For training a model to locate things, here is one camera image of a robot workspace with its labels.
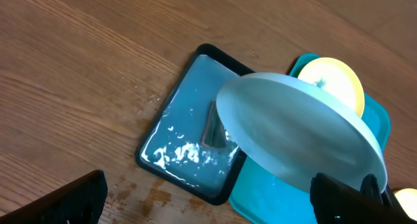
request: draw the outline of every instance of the plate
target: plate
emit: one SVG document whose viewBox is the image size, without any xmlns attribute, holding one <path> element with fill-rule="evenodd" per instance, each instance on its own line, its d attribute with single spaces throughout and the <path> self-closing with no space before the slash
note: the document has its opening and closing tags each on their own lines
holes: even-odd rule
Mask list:
<svg viewBox="0 0 417 224">
<path fill-rule="evenodd" d="M 381 192 L 381 148 L 360 117 L 326 91 L 297 78 L 249 74 L 219 92 L 219 116 L 241 149 L 286 183 L 309 192 L 316 173 L 359 190 L 373 173 Z"/>
</svg>

